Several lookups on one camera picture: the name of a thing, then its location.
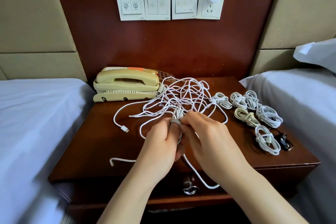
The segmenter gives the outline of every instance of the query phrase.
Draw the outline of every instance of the wooden tabletop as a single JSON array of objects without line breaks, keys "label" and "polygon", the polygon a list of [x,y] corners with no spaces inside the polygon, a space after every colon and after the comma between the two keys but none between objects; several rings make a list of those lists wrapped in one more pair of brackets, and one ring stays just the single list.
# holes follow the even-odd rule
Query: wooden tabletop
[{"label": "wooden tabletop", "polygon": [[[222,92],[226,96],[230,96],[233,92],[241,94],[246,92],[246,89],[233,77],[197,78],[197,80],[208,82],[211,95]],[[149,120],[149,117],[128,117],[140,113],[143,104],[134,104],[124,108],[116,120],[120,125],[129,128],[129,132],[125,133],[113,123],[113,116],[120,107],[127,103],[130,101],[103,102],[94,105],[51,173],[49,177],[51,182],[78,178],[124,176],[128,173],[132,163],[115,161],[114,167],[111,167],[109,159],[112,157],[137,158],[144,143],[144,139],[139,135],[139,128],[142,123]],[[291,151],[281,150],[278,156],[263,151],[255,141],[254,129],[237,120],[233,111],[234,109],[225,110],[229,119],[226,125],[245,158],[255,169],[316,166],[319,163],[319,160],[283,126],[280,126],[279,130],[288,134],[288,139],[293,143],[294,148]],[[211,118],[220,122],[225,120],[219,110],[216,110]],[[150,128],[151,123],[144,126],[143,134],[146,135]],[[186,147],[185,154],[196,170],[201,170],[189,146]],[[170,173],[190,171],[190,167],[180,159],[174,163]]]}]

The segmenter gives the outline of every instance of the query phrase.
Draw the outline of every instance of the bed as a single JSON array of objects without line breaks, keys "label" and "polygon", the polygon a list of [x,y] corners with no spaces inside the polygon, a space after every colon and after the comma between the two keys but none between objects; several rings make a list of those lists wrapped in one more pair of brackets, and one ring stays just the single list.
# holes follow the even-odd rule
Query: bed
[{"label": "bed", "polygon": [[64,207],[47,177],[94,94],[73,78],[0,81],[1,223],[60,223]]},{"label": "bed", "polygon": [[310,224],[336,223],[336,76],[327,69],[269,71],[241,81],[273,107],[321,165],[291,204]]}]

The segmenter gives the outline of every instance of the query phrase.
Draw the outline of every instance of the pillow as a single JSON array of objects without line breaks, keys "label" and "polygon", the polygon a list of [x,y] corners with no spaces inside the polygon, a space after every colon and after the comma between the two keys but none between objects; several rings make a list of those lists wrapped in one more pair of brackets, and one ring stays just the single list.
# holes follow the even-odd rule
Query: pillow
[{"label": "pillow", "polygon": [[293,56],[300,62],[320,65],[336,73],[336,38],[300,45]]}]

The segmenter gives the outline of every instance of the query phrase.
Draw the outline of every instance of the beige padded headboard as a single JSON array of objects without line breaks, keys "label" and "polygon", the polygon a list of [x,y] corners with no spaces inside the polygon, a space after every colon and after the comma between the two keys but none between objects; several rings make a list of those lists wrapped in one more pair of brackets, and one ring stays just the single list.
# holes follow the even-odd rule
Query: beige padded headboard
[{"label": "beige padded headboard", "polygon": [[0,1],[0,79],[86,81],[59,0]]},{"label": "beige padded headboard", "polygon": [[293,49],[335,35],[335,0],[275,0],[250,74],[305,66]]}]

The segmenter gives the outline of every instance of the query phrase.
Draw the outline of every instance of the tangled white cable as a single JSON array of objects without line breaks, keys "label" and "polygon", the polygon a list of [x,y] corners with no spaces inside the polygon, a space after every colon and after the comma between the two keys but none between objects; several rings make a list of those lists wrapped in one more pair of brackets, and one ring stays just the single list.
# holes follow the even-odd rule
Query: tangled white cable
[{"label": "tangled white cable", "polygon": [[230,95],[230,101],[231,101],[232,105],[235,106],[235,107],[247,109],[247,103],[246,103],[245,100],[246,100],[245,97],[238,92],[233,92]]},{"label": "tangled white cable", "polygon": [[273,134],[268,130],[268,128],[263,125],[259,125],[255,128],[254,132],[256,136],[255,140],[264,151],[268,151],[272,155],[279,155],[281,147],[279,143],[274,139]]},{"label": "tangled white cable", "polygon": [[234,116],[239,119],[242,120],[243,122],[246,122],[247,125],[251,126],[251,127],[256,127],[258,125],[260,125],[260,122],[254,117],[254,113],[253,112],[248,112],[247,110],[243,109],[243,108],[236,108],[234,111]]},{"label": "tangled white cable", "polygon": [[244,94],[244,97],[246,99],[247,108],[253,111],[257,110],[259,102],[257,94],[253,90],[248,90]]},{"label": "tangled white cable", "polygon": [[277,128],[283,122],[283,119],[278,115],[278,113],[267,105],[259,104],[256,115],[271,128]]},{"label": "tangled white cable", "polygon": [[[114,123],[119,126],[123,131],[128,132],[128,128],[120,125],[116,122],[116,116],[117,114],[126,106],[132,105],[132,104],[139,104],[139,103],[145,103],[142,112],[137,115],[130,115],[130,117],[153,117],[152,119],[146,121],[140,126],[139,132],[142,138],[146,139],[146,137],[142,134],[142,127],[152,120],[156,120],[160,118],[165,113],[171,113],[173,115],[173,118],[171,122],[175,122],[180,124],[180,120],[183,117],[184,112],[188,112],[190,110],[197,111],[200,113],[203,113],[207,108],[214,106],[214,109],[212,112],[208,115],[210,117],[213,112],[215,111],[216,107],[218,107],[221,112],[225,116],[226,123],[228,121],[228,117],[226,113],[223,111],[223,108],[229,109],[231,103],[228,103],[228,97],[226,97],[222,93],[216,93],[213,97],[211,97],[209,93],[209,85],[205,81],[197,81],[194,78],[183,78],[183,79],[175,79],[175,82],[171,83],[169,86],[165,85],[164,82],[167,79],[170,79],[173,77],[167,77],[163,79],[162,85],[165,86],[164,90],[162,90],[162,93],[159,94],[157,97],[151,100],[147,101],[141,101],[141,102],[135,102],[135,103],[129,103],[121,107],[114,115],[113,121]],[[150,111],[153,107],[159,106],[161,107],[158,111],[153,112]],[[188,161],[185,154],[183,155],[184,159],[190,166],[190,168],[196,173],[196,175],[199,177],[199,179],[203,182],[203,184],[209,188],[209,189],[215,189],[218,188],[219,185],[216,186],[209,186],[205,183],[205,181],[201,178],[199,173],[196,171],[196,169],[191,165],[191,163]],[[135,162],[135,160],[125,160],[120,158],[111,158],[110,163],[113,166],[113,160],[120,160],[120,161],[128,161],[128,162]]]}]

